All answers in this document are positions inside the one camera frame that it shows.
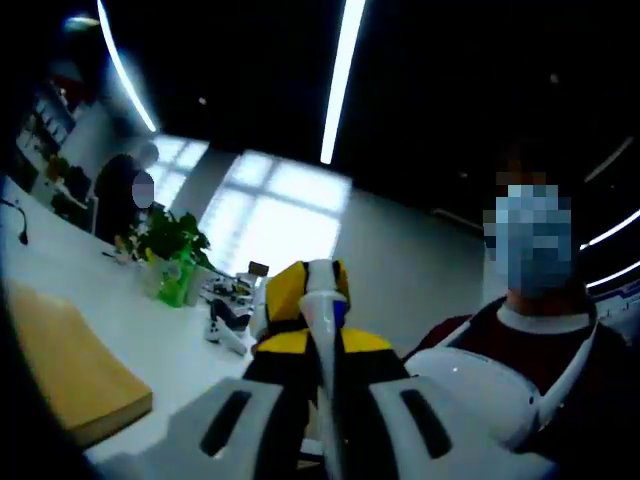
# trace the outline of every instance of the desk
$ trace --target desk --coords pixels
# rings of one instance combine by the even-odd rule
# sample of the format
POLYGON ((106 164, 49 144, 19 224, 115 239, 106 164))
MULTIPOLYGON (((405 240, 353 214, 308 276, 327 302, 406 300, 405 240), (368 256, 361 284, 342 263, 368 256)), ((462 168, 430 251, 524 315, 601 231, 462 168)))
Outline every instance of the desk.
MULTIPOLYGON (((153 391, 151 413, 87 451, 95 461, 137 453, 166 432, 169 415, 224 377, 241 376, 251 360, 204 340, 208 306, 172 309, 146 298, 133 265, 101 253, 113 247, 67 223, 6 179, 2 197, 18 200, 29 245, 18 241, 22 218, 0 211, 4 274, 40 292, 68 298, 98 338, 153 391)), ((247 336, 250 346, 254 341, 247 336)))

